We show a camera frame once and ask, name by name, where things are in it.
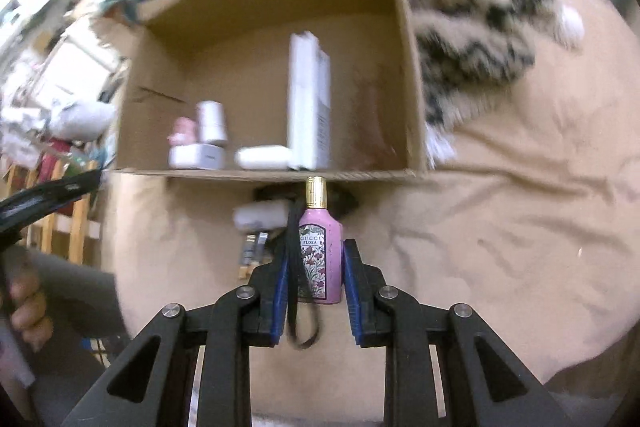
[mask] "beige fabric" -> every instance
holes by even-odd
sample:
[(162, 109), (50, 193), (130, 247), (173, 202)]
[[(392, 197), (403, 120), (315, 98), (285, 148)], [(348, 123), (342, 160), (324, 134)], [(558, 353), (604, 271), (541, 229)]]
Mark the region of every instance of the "beige fabric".
[[(350, 185), (366, 262), (424, 303), (473, 305), (543, 381), (596, 356), (640, 314), (640, 48), (606, 0), (565, 0), (584, 49), (537, 39), (513, 103), (455, 133), (458, 158), (420, 185)], [(167, 302), (206, 305), (237, 281), (231, 211), (245, 184), (114, 176), (106, 234), (132, 332)], [(382, 416), (383, 351), (353, 344), (344, 304), (306, 352), (252, 352), (254, 412)]]

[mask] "pink object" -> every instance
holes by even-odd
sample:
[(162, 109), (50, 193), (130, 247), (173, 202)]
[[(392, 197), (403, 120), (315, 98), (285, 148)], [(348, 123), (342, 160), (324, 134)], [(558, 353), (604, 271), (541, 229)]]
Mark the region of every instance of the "pink object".
[[(323, 196), (310, 198), (312, 181), (317, 183), (316, 187), (322, 185)], [(342, 225), (326, 209), (323, 178), (309, 178), (306, 203), (308, 208), (298, 228), (306, 277), (315, 302), (335, 304), (342, 300)]]
[(174, 133), (168, 137), (169, 145), (191, 145), (197, 143), (197, 124), (190, 118), (181, 116), (174, 123)]
[[(71, 150), (71, 142), (65, 142), (57, 138), (49, 140), (49, 145), (56, 151), (69, 152)], [(44, 153), (42, 155), (42, 163), (40, 165), (40, 174), (38, 175), (38, 183), (48, 182), (53, 175), (53, 169), (56, 166), (58, 158), (53, 155)]]

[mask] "human hand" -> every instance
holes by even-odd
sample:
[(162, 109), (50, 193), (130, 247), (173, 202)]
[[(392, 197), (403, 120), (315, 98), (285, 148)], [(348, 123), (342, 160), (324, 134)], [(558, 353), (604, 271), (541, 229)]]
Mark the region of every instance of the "human hand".
[(8, 289), (15, 305), (11, 325), (37, 353), (53, 334), (53, 323), (46, 315), (47, 301), (40, 290), (38, 274), (33, 268), (26, 268), (11, 280)]

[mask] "cardboard shelf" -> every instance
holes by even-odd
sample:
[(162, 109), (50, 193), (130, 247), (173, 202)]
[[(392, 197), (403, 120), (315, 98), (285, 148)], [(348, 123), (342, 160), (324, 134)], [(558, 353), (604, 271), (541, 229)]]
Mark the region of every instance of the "cardboard shelf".
[[(406, 0), (162, 2), (141, 29), (132, 60), (118, 168), (184, 177), (184, 171), (168, 169), (166, 137), (176, 118), (195, 117), (197, 102), (216, 100), (223, 104), (228, 128), (226, 169), (192, 171), (188, 177), (254, 179), (238, 174), (234, 152), (286, 145), (289, 38), (308, 30), (331, 58), (332, 175), (402, 179), (424, 170), (423, 102)], [(378, 107), (363, 115), (363, 92), (370, 86), (378, 93)], [(374, 119), (380, 132), (369, 146), (371, 140), (363, 137)], [(363, 170), (358, 166), (363, 156), (367, 163), (367, 155), (377, 160)], [(259, 176), (294, 180), (301, 175), (308, 173)]]

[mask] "small bottle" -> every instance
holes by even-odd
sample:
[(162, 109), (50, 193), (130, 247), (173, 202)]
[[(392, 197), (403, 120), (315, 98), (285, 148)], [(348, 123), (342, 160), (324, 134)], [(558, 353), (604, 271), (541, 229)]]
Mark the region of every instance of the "small bottle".
[(300, 219), (300, 250), (311, 297), (318, 304), (342, 299), (342, 225), (326, 209), (326, 180), (306, 180), (306, 212)]
[(203, 100), (196, 105), (200, 142), (224, 147), (226, 145), (225, 112), (222, 104)]

